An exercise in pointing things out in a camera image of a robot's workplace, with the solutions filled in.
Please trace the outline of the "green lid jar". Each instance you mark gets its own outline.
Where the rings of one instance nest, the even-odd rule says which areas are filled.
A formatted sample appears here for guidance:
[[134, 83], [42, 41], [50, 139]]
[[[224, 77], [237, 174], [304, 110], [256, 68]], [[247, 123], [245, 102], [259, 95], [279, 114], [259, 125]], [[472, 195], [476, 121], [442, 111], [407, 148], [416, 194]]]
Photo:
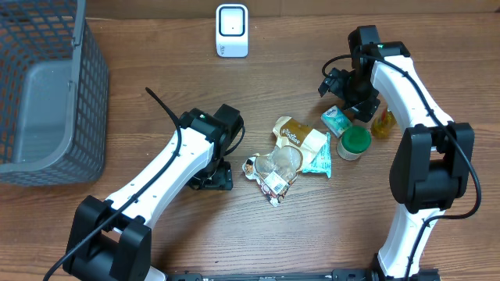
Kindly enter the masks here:
[[346, 161], [355, 161], [368, 150], [372, 138], [369, 131], [361, 126], [347, 129], [337, 143], [337, 153]]

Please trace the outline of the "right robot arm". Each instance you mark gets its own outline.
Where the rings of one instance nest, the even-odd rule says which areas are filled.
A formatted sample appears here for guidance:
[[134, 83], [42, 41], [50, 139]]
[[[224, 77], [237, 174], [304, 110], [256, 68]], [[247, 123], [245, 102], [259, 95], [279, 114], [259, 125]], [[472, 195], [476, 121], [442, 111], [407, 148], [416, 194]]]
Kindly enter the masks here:
[[322, 72], [321, 95], [335, 94], [343, 108], [369, 122], [382, 100], [402, 132], [389, 173], [398, 205], [387, 239], [368, 269], [335, 269], [335, 280], [438, 280], [422, 270], [420, 256], [439, 220], [466, 219], [481, 203], [480, 182], [471, 164], [474, 131], [457, 123], [430, 96], [407, 47], [383, 42], [374, 25], [348, 36], [352, 70]]

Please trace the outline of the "teal snack packet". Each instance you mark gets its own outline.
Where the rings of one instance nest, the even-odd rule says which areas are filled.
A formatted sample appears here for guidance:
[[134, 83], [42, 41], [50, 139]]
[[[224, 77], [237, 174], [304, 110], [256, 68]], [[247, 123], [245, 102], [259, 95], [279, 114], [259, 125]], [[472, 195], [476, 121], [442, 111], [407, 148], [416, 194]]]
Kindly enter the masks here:
[[303, 170], [303, 173], [318, 173], [325, 174], [328, 179], [331, 178], [332, 164], [331, 164], [331, 152], [330, 152], [330, 141], [331, 136], [326, 133], [326, 142], [322, 148], [317, 153], [316, 157], [309, 163]]

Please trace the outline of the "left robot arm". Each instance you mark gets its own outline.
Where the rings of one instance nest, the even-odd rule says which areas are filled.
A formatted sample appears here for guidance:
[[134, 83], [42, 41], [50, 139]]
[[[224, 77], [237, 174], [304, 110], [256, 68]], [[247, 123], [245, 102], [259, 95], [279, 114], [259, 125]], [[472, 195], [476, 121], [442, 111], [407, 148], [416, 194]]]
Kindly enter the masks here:
[[181, 189], [231, 190], [225, 156], [244, 129], [239, 110], [223, 104], [214, 115], [197, 108], [126, 186], [104, 201], [87, 196], [77, 207], [68, 240], [65, 272], [79, 280], [165, 280], [152, 266], [152, 230]]

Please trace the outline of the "yellow dish soap bottle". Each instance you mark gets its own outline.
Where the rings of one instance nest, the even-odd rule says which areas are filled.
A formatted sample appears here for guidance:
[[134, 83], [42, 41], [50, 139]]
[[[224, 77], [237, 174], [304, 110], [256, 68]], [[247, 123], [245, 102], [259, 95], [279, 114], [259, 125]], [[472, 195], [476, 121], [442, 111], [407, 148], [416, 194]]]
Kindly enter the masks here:
[[388, 138], [391, 130], [397, 123], [395, 116], [386, 108], [380, 116], [378, 116], [371, 125], [371, 133], [375, 138]]

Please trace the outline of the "teal tissue pack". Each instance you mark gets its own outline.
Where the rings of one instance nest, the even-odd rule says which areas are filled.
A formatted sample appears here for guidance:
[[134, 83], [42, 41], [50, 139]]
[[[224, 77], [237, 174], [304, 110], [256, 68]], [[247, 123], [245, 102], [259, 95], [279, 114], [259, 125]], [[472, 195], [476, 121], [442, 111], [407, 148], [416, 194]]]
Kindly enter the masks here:
[[336, 138], [340, 138], [352, 127], [352, 122], [336, 105], [326, 110], [320, 118]]

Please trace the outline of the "brown snack wrapper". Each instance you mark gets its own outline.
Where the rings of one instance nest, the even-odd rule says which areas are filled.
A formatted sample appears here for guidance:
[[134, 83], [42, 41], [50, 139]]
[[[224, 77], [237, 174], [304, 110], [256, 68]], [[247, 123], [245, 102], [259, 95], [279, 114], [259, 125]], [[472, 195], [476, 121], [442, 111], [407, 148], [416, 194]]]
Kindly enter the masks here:
[[276, 121], [273, 134], [276, 137], [274, 149], [268, 154], [250, 156], [242, 170], [248, 180], [257, 182], [267, 201], [277, 207], [327, 137], [290, 116], [282, 116]]

